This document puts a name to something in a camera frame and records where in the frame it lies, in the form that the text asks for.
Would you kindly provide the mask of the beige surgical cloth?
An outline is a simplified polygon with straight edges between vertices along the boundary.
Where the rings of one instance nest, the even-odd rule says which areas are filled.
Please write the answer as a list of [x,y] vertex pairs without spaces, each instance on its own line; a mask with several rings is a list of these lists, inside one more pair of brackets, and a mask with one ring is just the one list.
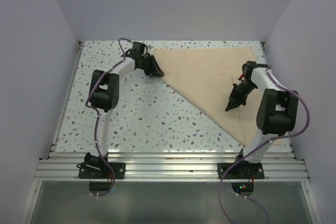
[[244,146],[257,132],[256,115],[262,92],[255,89],[247,104],[226,111],[233,84],[242,73],[242,65],[256,61],[250,47],[159,49],[151,54],[164,72],[162,80],[204,112],[211,120]]

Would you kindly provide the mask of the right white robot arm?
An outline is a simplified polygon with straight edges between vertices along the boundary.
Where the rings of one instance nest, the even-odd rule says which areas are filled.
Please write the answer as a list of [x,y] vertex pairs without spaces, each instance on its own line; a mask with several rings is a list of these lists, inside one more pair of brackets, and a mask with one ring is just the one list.
[[253,171],[251,164],[261,163],[273,142],[294,129],[299,99],[295,91],[280,84],[266,64],[247,61],[238,80],[239,84],[233,84],[226,112],[245,106],[248,95],[255,89],[263,94],[256,115],[257,133],[239,152],[236,161],[240,162],[234,165],[236,176],[246,178]]

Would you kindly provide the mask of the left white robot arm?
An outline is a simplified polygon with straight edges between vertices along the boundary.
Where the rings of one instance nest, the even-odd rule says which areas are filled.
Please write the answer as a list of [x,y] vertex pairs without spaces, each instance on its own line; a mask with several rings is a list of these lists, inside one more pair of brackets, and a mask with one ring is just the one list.
[[99,158],[90,167],[90,171],[97,178],[104,178],[109,172],[108,162],[98,145],[99,111],[108,113],[117,106],[120,80],[131,72],[140,69],[150,78],[164,76],[163,70],[159,67],[156,58],[149,53],[146,44],[125,38],[120,38],[118,44],[122,51],[120,60],[107,71],[95,70],[92,73],[89,95],[85,102],[87,108],[97,113],[93,135]]

